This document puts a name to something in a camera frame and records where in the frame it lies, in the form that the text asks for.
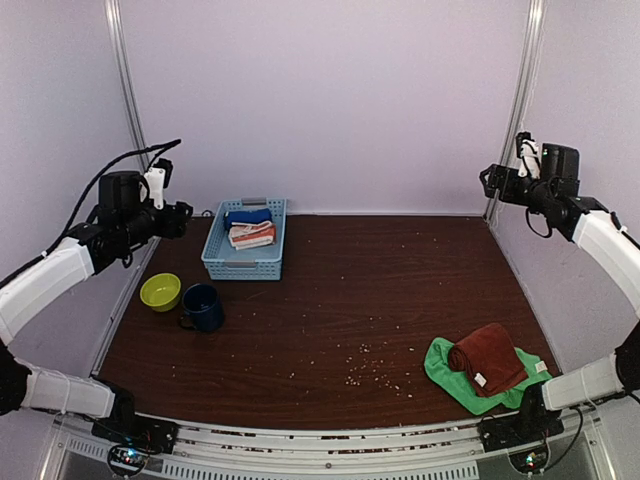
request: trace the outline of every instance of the green cloth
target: green cloth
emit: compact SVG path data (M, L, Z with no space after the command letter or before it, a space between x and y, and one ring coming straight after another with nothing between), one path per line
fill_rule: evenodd
M455 398L460 404L474 415L482 415L493 407L502 403L507 408L520 408L522 396L529 385L550 380L551 374L546 370L537 373L536 363L540 357L529 355L523 350L516 348L516 353L524 365L524 369L529 378L519 383L511 390L499 393L493 397L479 397L469 383L465 372L453 372L448 365L449 350L453 343L444 338L436 338L427 352L424 359L424 369L431 380L444 388L449 395Z

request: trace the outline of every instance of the basket handle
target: basket handle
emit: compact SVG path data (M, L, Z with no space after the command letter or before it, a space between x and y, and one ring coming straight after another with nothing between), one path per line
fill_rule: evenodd
M242 202L243 207L257 207L261 205L267 205L267 199L265 197L241 198L240 201Z
M258 264L255 260L225 260L224 266L227 268L256 268Z

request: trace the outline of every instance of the yellow-green bowl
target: yellow-green bowl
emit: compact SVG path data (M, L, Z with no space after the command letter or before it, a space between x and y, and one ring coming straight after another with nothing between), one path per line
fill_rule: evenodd
M156 312L168 312L180 301L180 279L172 273L160 273L144 282L140 300Z

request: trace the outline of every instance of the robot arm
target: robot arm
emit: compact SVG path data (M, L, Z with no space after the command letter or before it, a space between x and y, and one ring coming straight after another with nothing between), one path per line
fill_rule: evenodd
M526 207L529 227L530 215L544 216L548 232L534 232L548 238L557 230L587 252L640 316L640 245L614 212L595 198L578 195L578 151L553 144L543 144L539 149L528 132L517 135L516 149L521 160L518 169L494 164L481 172L485 195L493 198L497 194L505 203ZM513 425L518 436L530 438L544 431L564 408L639 389L638 355L640 323L610 355L530 387L520 418Z
M161 154L178 143L179 140L156 145L118 158L155 150ZM99 182L99 201L87 221L66 229L55 248L43 252L29 262L28 268L1 283L0 415L30 407L94 418L112 417L119 410L115 413L122 416L123 398L133 410L132 398L117 387L31 365L15 359L7 349L33 317L67 290L118 259L128 267L132 253L153 236L184 235L192 207L183 202L168 205L163 198L163 189L171 177L171 162L154 159L144 175L135 171L104 175L115 163L111 162L94 178Z

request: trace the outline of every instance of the white label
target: white label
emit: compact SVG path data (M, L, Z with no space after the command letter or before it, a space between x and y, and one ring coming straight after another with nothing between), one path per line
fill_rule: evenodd
M480 385L484 387L487 384L487 379L482 376L481 373L476 373L476 376L473 379Z
M547 364L544 363L544 360L541 362L536 363L536 372L540 373L540 372L544 372L547 370Z

